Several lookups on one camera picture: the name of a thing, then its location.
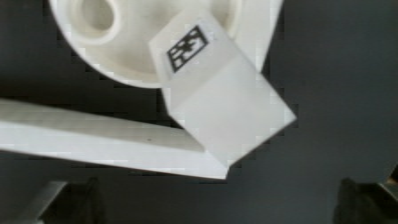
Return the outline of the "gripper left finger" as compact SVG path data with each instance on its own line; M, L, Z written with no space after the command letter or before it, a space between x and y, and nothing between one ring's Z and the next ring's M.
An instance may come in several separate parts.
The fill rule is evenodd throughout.
M16 218L16 224L107 224L100 181L52 181Z

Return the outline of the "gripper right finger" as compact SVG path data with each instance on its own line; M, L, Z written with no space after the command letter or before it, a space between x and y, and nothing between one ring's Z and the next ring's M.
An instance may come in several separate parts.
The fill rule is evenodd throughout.
M398 224L398 165L384 182L341 180L336 224Z

